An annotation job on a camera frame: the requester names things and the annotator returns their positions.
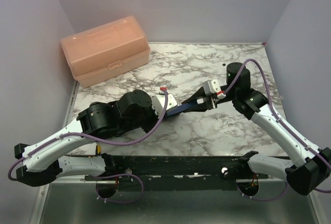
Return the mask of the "blue wooden picture frame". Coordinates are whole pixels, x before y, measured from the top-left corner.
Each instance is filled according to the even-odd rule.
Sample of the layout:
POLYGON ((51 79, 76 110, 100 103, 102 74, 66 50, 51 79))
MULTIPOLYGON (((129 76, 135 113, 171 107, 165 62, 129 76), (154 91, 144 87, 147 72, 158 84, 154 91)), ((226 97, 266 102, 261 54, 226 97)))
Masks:
POLYGON ((186 110, 189 110, 192 107, 195 107, 197 105, 196 101, 188 102, 185 104, 182 104, 180 106, 177 106, 176 108, 173 108, 171 110, 168 110, 165 114, 165 119, 174 117, 178 114, 184 113, 186 110))

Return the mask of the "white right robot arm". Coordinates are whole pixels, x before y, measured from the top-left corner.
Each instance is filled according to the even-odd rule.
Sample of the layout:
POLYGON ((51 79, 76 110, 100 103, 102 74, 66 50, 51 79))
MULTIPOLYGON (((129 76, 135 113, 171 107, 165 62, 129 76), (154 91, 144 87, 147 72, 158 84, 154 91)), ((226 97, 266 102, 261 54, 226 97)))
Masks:
POLYGON ((226 84, 207 80, 182 102, 183 112, 205 112, 231 102, 234 109, 262 128, 288 155, 289 159, 249 152, 238 165, 243 178, 266 174, 281 179, 298 194, 306 196, 330 177, 330 148, 319 148, 288 123, 273 107, 269 87, 266 94, 251 87, 251 73, 245 63, 227 65, 226 84))

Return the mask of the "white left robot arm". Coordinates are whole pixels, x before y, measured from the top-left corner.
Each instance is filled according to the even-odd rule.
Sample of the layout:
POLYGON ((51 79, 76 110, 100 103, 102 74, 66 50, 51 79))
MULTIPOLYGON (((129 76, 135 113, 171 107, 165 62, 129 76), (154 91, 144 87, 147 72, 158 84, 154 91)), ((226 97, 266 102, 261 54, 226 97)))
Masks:
POLYGON ((116 168, 112 156, 72 157, 68 153, 83 145, 101 142, 115 146, 133 145, 148 138, 165 116, 168 93, 157 113, 152 98, 142 90, 124 94, 120 100, 94 102, 78 117, 49 138, 34 145, 18 144, 14 154, 23 165, 10 180, 38 187, 57 178, 89 175, 111 179, 116 168))

